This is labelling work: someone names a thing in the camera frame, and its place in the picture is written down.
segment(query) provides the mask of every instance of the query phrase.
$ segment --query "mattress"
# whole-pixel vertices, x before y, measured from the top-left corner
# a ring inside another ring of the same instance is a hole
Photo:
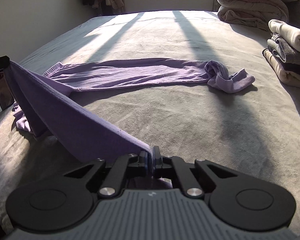
[[[300,234],[300,89],[281,84],[262,56],[270,33],[218,20],[205,11],[159,11],[97,17],[20,62],[42,74],[64,64],[166,57],[216,60],[229,73],[256,78],[226,94],[207,85],[148,86],[81,92],[71,98],[163,155],[197,158],[287,188],[297,201],[290,228]],[[12,226],[5,200],[19,185],[64,172],[79,162],[54,138],[17,131],[11,108],[0,113],[0,223]]]

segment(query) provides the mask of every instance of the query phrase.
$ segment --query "metal screw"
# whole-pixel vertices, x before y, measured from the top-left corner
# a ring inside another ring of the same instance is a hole
[[[202,194],[202,190],[196,187],[192,187],[190,189],[187,190],[187,194],[192,196],[192,197],[197,197],[200,196]]]
[[[103,187],[99,190],[99,193],[104,196],[111,196],[115,193],[115,189],[112,187]]]

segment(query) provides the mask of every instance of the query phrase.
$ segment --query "stack of folded clothes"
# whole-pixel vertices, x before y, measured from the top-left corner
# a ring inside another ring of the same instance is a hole
[[[218,18],[231,24],[241,24],[270,31],[268,22],[289,20],[285,2],[297,0],[218,0]]]
[[[275,19],[269,28],[272,38],[263,56],[282,83],[300,88],[300,29]]]

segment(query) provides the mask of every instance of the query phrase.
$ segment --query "gray gripper base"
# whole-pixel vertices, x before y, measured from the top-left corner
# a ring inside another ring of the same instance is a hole
[[[179,189],[125,190],[121,197],[102,200],[80,225],[54,234],[14,230],[8,240],[291,240],[288,228],[253,233],[219,220],[202,200]]]

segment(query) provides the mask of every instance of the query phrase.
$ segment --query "lavender fabric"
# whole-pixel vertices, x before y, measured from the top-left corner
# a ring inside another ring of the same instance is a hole
[[[80,161],[114,160],[150,147],[106,120],[81,107],[71,92],[98,91],[157,84],[206,83],[227,93],[238,92],[255,78],[244,69],[229,76],[216,61],[168,58],[112,60],[78,65],[58,62],[43,75],[15,62],[4,70],[17,103],[13,106],[17,128],[35,137],[54,135]]]

